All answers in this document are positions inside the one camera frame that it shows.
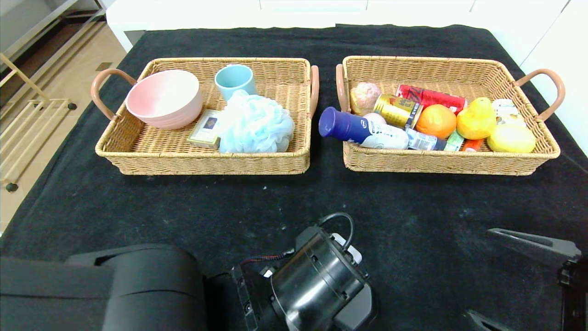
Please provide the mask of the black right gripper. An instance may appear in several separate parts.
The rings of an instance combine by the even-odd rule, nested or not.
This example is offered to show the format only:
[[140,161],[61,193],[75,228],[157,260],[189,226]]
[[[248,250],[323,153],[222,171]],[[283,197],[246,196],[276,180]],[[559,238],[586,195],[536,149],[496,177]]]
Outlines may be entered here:
[[[588,256],[583,256],[575,243],[502,228],[491,228],[486,233],[497,243],[536,262],[562,266],[557,277],[561,287],[560,329],[588,329]],[[466,310],[465,316],[475,331],[513,330],[471,309]]]

